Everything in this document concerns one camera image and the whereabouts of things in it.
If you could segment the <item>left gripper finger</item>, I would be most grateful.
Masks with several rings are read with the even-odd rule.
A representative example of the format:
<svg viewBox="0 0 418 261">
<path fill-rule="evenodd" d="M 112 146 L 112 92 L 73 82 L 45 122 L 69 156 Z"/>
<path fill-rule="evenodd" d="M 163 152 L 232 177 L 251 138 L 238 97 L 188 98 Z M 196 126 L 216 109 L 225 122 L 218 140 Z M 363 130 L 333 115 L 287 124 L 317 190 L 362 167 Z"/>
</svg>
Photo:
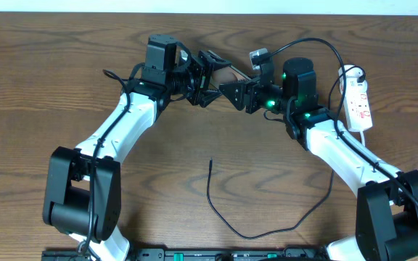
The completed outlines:
<svg viewBox="0 0 418 261">
<path fill-rule="evenodd" d="M 225 67 L 231 66 L 231 62 L 226 59 L 222 59 L 219 56 L 215 55 L 211 51 L 202 51 L 198 53 L 198 57 L 202 60 L 205 71 L 211 73 Z"/>
<path fill-rule="evenodd" d="M 220 97 L 222 93 L 219 90 L 206 90 L 200 93 L 199 105 L 206 108 L 211 102 Z"/>
</svg>

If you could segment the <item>Galaxy S25 Ultra smartphone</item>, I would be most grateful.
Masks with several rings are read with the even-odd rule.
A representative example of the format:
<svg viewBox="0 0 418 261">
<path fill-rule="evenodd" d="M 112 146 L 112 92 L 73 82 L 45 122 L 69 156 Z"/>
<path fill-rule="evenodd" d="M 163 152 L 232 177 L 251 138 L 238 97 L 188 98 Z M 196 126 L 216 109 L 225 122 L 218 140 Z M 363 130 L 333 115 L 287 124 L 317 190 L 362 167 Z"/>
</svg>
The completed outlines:
<svg viewBox="0 0 418 261">
<path fill-rule="evenodd" d="M 233 83 L 244 80 L 249 80 L 249 78 L 237 72 L 231 67 L 225 67 L 212 73 L 210 83 L 217 87 L 220 84 Z"/>
</svg>

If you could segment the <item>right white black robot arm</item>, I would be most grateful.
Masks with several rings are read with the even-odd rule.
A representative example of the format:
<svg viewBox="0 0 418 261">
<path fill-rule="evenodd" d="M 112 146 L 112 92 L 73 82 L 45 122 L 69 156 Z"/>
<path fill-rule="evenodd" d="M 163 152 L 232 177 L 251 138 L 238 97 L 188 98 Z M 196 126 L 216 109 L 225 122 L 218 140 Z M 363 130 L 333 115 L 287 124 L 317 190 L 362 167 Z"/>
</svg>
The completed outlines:
<svg viewBox="0 0 418 261">
<path fill-rule="evenodd" d="M 381 160 L 354 133 L 371 126 L 364 71 L 345 65 L 336 84 L 345 105 L 341 122 L 318 103 L 311 60 L 285 62 L 282 84 L 271 81 L 270 63 L 253 79 L 220 85 L 238 110 L 264 108 L 282 115 L 291 139 L 326 162 L 355 194 L 356 231 L 327 245 L 331 260 L 409 260 L 418 257 L 418 170 L 403 172 Z"/>
</svg>

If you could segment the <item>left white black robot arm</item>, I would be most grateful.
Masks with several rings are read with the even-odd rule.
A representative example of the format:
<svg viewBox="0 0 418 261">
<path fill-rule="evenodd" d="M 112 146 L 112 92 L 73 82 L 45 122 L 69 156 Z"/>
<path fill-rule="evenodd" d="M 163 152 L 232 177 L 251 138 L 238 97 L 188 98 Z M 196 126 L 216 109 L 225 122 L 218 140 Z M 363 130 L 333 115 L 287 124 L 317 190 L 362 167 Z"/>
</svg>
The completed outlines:
<svg viewBox="0 0 418 261">
<path fill-rule="evenodd" d="M 46 250 L 42 260 L 125 260 L 130 242 L 118 227 L 120 169 L 139 137 L 173 96 L 206 107 L 221 93 L 209 88 L 212 74 L 231 62 L 210 51 L 193 55 L 169 35 L 148 38 L 145 61 L 128 78 L 104 70 L 121 85 L 110 116 L 75 148 L 58 147 L 49 160 L 43 221 L 78 241 L 75 250 Z"/>
</svg>

